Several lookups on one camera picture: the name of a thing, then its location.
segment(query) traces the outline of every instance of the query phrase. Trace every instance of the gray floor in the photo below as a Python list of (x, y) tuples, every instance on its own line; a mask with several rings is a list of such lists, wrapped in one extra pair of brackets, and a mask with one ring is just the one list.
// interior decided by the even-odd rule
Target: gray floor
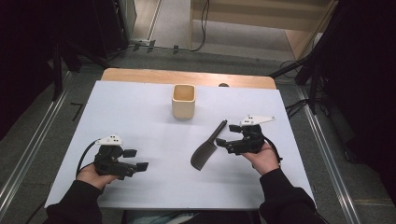
[[(176, 0), (163, 0), (163, 7), (170, 7), (176, 2)], [(182, 46), (182, 43), (186, 43), (183, 42), (185, 38), (171, 37), (179, 35), (175, 35), (175, 31), (166, 27), (166, 24), (160, 23), (160, 21), (165, 20), (162, 18), (166, 16), (170, 15), (167, 15), (165, 10), (160, 11), (153, 38), (156, 38), (158, 46)], [(223, 24), (213, 23), (213, 25), (221, 26)], [(219, 29), (230, 30), (227, 27), (219, 27)], [(174, 55), (173, 51), (168, 49), (155, 49), (153, 52), (147, 53), (147, 49), (141, 48), (138, 51), (125, 51), (110, 63), (113, 66), (122, 68), (150, 68), (265, 76), (277, 70), (282, 62), (292, 60), (290, 47), (284, 33), (272, 29), (267, 31), (266, 38), (269, 38), (267, 40), (276, 40), (276, 44), (272, 44), (271, 46), (274, 47), (268, 48), (267, 44), (262, 43), (261, 52), (249, 51), (250, 47), (245, 48), (245, 45), (238, 46), (237, 43), (247, 43), (244, 37), (242, 39), (239, 38), (238, 41), (238, 35), (225, 35), (224, 33), (222, 38), (227, 36), (232, 38), (217, 42), (222, 44), (216, 45), (214, 44), (216, 41), (211, 37), (213, 33), (208, 33), (208, 43), (203, 48), (203, 52), (181, 51)], [(230, 43), (233, 43), (233, 48), (236, 49), (228, 46)], [(51, 183), (57, 174), (64, 153), (78, 125), (80, 115), (75, 121), (72, 120), (78, 109), (71, 103), (85, 104), (88, 101), (94, 82), (101, 78), (102, 73), (103, 70), (100, 67), (90, 63), (85, 64), (80, 73), (73, 74), (73, 81), (68, 87), (61, 109), (52, 122), (5, 215), (0, 219), (1, 223), (22, 223), (26, 221), (39, 204), (46, 199)], [(296, 72), (292, 71), (287, 76), (293, 77), (295, 74)], [(297, 94), (297, 87), (293, 84), (292, 79), (288, 77), (283, 76), (276, 79), (276, 86), (281, 92), (285, 105), (291, 105), (300, 99)], [(2, 186), (11, 176), (19, 158), (34, 135), (35, 129), (47, 112), (51, 97), (52, 87), (48, 87), (47, 90), (37, 97), (35, 102), (0, 142), (0, 148), (3, 152), (3, 156), (0, 157), (0, 184)], [(343, 146), (333, 129), (331, 121), (319, 109), (318, 118), (336, 160), (336, 165), (356, 206), (361, 223), (396, 223), (396, 209), (384, 191), (377, 174), (363, 164), (348, 162), (344, 157)], [(314, 191), (319, 212), (330, 223), (347, 223), (305, 112), (302, 110), (296, 114), (290, 120), (290, 124), (301, 152), (308, 179)], [(104, 209), (103, 212), (105, 223), (120, 223), (121, 210)], [(45, 217), (45, 210), (40, 209), (31, 223), (41, 223)]]

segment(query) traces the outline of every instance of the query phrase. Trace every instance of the white table surface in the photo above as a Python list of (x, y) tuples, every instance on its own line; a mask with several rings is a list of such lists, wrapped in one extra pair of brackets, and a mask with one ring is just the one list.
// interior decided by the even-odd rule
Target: white table surface
[[(135, 158), (120, 161), (149, 165), (146, 172), (107, 185), (99, 197), (100, 206), (255, 210), (264, 202), (260, 175), (244, 157), (218, 147), (202, 171), (190, 164), (195, 149), (222, 120), (239, 124), (247, 114), (276, 117), (261, 124), (262, 132), (276, 145), (290, 182), (313, 198), (279, 91), (196, 86), (194, 117), (177, 120), (171, 112), (172, 88), (170, 84), (97, 81), (46, 206), (58, 203), (67, 192), (84, 149), (95, 139), (116, 133), (123, 149), (137, 149)], [(231, 133), (227, 125), (219, 137), (240, 140), (242, 134)], [(91, 148), (83, 165), (93, 161), (98, 148)]]

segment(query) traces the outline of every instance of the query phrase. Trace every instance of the black sleeve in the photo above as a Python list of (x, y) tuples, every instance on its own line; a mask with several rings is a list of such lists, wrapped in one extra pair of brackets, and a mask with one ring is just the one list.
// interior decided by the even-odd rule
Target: black sleeve
[(265, 202), (260, 214), (268, 224), (326, 223), (317, 215), (311, 197), (301, 188), (295, 188), (281, 169), (276, 169), (260, 178)]
[(96, 187), (75, 180), (61, 201), (47, 208), (48, 219), (44, 223), (102, 223), (97, 203), (100, 193)]

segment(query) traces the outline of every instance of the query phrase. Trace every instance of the table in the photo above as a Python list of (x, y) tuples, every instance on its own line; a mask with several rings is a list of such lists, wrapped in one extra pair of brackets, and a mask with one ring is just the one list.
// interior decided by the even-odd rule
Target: table
[[(227, 82), (235, 88), (215, 87), (219, 82)], [(177, 120), (172, 116), (171, 92), (176, 83), (196, 85), (193, 119)], [(272, 89), (236, 88), (238, 83)], [(248, 160), (218, 148), (202, 171), (190, 165), (194, 150), (223, 119), (237, 124), (250, 112), (276, 117), (276, 121), (262, 125), (264, 134), (276, 144), (284, 158), (282, 169), (290, 182), (313, 197), (280, 94), (274, 87), (269, 77), (107, 69), (92, 90), (46, 206), (59, 202), (68, 190), (85, 147), (97, 138), (117, 133), (124, 141), (124, 149), (137, 149), (135, 158), (121, 161), (147, 161), (149, 165), (144, 173), (106, 186), (98, 200), (100, 206), (257, 210), (264, 197), (260, 175)], [(242, 134), (224, 129), (219, 137), (236, 140), (241, 139)], [(93, 147), (83, 165), (91, 162), (96, 153), (97, 147)]]
[[(284, 29), (294, 57), (302, 58), (318, 33), (323, 32), (336, 0), (211, 0), (208, 21)], [(206, 0), (191, 0), (192, 21), (201, 20)]]

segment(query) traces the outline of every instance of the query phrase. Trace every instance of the hand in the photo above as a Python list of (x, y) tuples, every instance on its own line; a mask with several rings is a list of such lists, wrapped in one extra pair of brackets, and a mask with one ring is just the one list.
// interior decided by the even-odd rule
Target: hand
[(262, 145), (262, 150), (257, 154), (242, 153), (242, 155), (253, 164), (253, 167), (260, 175), (265, 175), (268, 172), (279, 168), (274, 149), (267, 143)]
[(118, 177), (116, 175), (97, 174), (93, 164), (82, 169), (77, 176), (77, 180), (84, 181), (100, 190), (102, 190), (106, 184), (111, 183), (111, 181), (117, 178)]

